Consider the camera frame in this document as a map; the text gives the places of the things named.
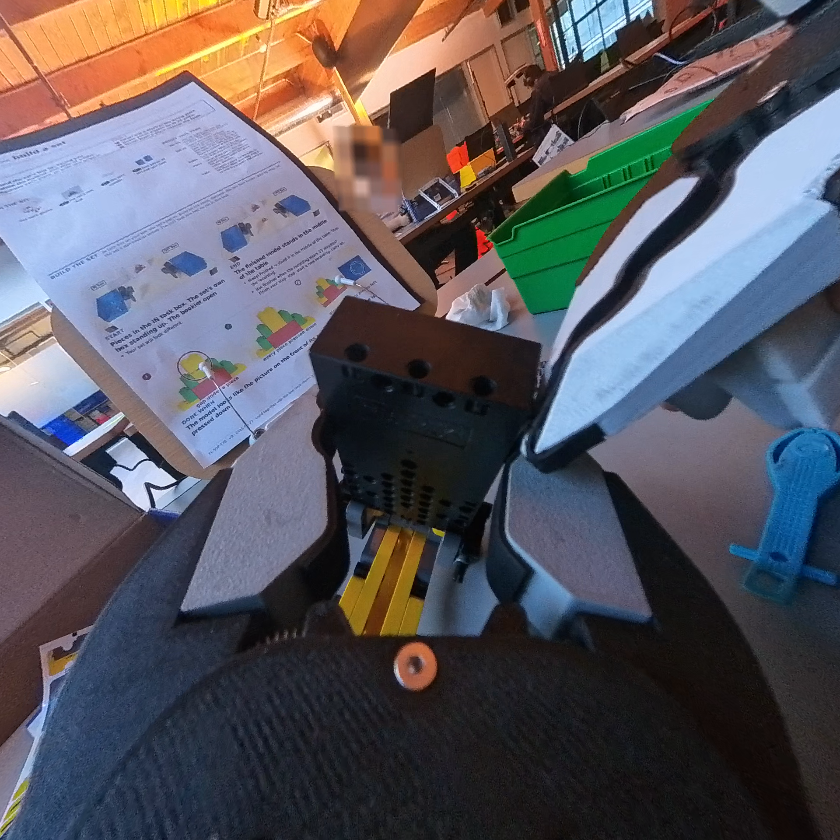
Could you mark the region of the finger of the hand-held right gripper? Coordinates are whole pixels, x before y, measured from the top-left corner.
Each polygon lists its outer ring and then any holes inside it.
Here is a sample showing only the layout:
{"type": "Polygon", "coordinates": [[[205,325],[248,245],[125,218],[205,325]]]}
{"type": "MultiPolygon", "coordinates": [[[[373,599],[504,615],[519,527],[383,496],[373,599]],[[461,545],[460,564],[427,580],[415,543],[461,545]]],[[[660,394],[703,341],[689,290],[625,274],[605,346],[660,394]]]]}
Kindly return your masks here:
{"type": "Polygon", "coordinates": [[[682,176],[575,292],[522,452],[555,471],[672,401],[838,280],[838,155],[764,180],[682,176]]]}
{"type": "Polygon", "coordinates": [[[838,127],[838,89],[839,11],[814,9],[678,137],[673,156],[679,172],[721,176],[811,110],[816,121],[838,127]]]}

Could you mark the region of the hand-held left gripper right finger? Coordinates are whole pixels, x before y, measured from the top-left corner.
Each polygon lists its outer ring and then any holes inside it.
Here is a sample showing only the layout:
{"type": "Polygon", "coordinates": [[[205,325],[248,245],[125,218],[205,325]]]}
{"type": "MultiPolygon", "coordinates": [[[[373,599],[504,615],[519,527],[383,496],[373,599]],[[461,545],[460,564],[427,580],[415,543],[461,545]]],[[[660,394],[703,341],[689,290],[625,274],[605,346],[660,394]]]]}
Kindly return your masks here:
{"type": "Polygon", "coordinates": [[[500,474],[487,581],[544,638],[593,616],[643,625],[653,611],[605,474],[588,455],[543,473],[522,455],[500,474]]]}

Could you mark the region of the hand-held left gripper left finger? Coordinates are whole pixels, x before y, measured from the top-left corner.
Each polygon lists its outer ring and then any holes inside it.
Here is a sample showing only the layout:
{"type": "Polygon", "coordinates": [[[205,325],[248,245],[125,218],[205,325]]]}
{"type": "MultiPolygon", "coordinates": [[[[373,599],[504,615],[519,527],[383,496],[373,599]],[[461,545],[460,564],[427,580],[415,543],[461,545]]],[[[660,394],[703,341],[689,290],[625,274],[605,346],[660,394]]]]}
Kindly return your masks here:
{"type": "Polygon", "coordinates": [[[334,450],[315,394],[237,459],[182,602],[188,617],[304,617],[350,565],[334,450]]]}

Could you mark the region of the blue brick separator tool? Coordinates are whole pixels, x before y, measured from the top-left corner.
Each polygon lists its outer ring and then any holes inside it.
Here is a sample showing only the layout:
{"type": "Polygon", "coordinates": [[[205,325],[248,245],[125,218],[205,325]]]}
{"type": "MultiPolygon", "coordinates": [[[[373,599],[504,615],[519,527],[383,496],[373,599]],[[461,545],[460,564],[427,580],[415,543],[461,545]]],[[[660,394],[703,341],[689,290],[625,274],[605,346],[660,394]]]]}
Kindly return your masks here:
{"type": "Polygon", "coordinates": [[[756,548],[732,543],[730,554],[748,562],[742,588],[787,606],[801,581],[838,587],[838,573],[807,561],[823,503],[839,485],[839,436],[818,427],[800,427],[768,447],[765,465],[773,491],[756,548]]]}

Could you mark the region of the black perforated brick box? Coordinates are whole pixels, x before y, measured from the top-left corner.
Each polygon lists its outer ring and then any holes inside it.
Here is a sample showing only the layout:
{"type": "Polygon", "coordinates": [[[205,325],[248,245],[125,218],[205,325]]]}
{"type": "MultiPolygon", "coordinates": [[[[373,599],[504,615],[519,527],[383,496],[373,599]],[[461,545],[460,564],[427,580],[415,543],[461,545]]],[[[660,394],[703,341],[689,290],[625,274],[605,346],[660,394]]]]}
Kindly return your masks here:
{"type": "Polygon", "coordinates": [[[310,347],[348,523],[364,550],[339,603],[358,635],[412,636],[437,567],[478,559],[487,495],[533,414],[538,342],[358,297],[310,347]]]}

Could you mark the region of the grey desk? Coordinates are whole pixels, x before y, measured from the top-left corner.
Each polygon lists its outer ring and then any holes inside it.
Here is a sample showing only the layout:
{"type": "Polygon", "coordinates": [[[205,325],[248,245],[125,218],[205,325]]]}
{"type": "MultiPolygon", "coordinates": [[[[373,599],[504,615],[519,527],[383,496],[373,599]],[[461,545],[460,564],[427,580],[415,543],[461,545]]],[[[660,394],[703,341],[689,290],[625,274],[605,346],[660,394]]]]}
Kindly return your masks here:
{"type": "Polygon", "coordinates": [[[733,401],[697,421],[657,408],[593,448],[678,543],[743,630],[780,704],[823,838],[838,838],[838,589],[799,586],[790,605],[743,590],[731,543],[753,546],[770,503],[764,464],[781,430],[733,401]]]}

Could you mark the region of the green plastic bin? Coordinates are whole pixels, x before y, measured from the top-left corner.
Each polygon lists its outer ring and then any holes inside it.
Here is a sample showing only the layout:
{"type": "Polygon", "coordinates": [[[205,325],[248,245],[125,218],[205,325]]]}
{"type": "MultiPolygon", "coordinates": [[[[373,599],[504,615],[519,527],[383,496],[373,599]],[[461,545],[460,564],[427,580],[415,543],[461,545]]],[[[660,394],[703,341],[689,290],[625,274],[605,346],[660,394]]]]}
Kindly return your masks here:
{"type": "Polygon", "coordinates": [[[701,101],[563,171],[496,227],[489,240],[531,314],[570,306],[576,283],[613,219],[669,158],[701,101]]]}

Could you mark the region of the black and white printed board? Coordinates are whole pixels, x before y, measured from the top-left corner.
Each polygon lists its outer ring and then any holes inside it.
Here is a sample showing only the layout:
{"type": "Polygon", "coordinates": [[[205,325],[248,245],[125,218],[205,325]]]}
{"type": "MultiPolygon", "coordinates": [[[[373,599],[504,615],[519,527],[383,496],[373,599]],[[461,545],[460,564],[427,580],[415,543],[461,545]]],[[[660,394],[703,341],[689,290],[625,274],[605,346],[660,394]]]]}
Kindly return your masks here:
{"type": "Polygon", "coordinates": [[[112,437],[78,461],[143,511],[180,513],[205,485],[174,467],[140,433],[112,437]]]}

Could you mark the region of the large paned window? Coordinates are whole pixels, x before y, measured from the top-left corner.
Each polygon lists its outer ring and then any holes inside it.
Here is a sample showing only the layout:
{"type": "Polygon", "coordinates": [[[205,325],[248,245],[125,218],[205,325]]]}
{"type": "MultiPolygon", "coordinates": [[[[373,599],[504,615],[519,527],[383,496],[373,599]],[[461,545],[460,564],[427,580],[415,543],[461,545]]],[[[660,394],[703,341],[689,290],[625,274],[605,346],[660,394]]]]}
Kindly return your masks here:
{"type": "Polygon", "coordinates": [[[550,35],[560,67],[588,60],[616,43],[617,33],[636,18],[652,18],[651,1],[548,1],[550,35]]]}

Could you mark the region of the crumpled white tissue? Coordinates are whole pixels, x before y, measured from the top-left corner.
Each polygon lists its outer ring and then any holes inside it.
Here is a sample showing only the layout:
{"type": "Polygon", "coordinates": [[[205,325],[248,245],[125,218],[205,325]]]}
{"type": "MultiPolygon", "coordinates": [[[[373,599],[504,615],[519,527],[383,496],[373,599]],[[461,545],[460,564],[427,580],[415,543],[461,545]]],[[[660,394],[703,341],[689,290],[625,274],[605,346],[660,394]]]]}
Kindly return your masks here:
{"type": "Polygon", "coordinates": [[[510,304],[503,289],[474,285],[453,300],[445,314],[451,322],[498,332],[510,320],[510,304]]]}

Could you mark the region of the blue plastic bin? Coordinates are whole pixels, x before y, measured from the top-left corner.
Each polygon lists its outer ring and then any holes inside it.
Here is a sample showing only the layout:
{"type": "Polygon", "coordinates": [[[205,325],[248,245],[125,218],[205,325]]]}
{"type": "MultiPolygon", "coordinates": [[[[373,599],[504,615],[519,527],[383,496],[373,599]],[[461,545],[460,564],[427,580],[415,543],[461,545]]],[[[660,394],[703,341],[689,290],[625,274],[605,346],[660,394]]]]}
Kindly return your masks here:
{"type": "Polygon", "coordinates": [[[88,434],[81,422],[85,418],[75,411],[68,410],[40,427],[40,430],[51,438],[55,438],[58,447],[66,449],[80,441],[88,434]]]}

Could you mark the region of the colourful printed booklet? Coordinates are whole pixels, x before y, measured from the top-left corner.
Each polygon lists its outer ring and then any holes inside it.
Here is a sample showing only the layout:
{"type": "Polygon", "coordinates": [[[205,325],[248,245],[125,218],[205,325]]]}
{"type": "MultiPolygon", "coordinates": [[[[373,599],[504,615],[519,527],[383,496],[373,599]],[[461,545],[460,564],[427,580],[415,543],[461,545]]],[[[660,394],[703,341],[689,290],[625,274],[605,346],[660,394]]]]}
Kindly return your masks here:
{"type": "Polygon", "coordinates": [[[38,651],[42,675],[42,698],[36,714],[27,724],[28,733],[34,744],[40,740],[49,711],[55,705],[61,685],[91,630],[92,626],[87,626],[40,646],[38,651]]]}

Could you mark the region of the black monitor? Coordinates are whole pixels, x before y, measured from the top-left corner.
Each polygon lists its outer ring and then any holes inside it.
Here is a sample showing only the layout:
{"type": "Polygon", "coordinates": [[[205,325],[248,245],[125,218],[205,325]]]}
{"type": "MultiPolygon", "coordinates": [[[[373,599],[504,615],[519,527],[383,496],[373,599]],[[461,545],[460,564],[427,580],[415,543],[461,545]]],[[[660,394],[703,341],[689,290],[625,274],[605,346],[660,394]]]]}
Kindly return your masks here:
{"type": "Polygon", "coordinates": [[[431,69],[390,95],[388,128],[399,142],[409,141],[433,124],[436,69],[431,69]]]}

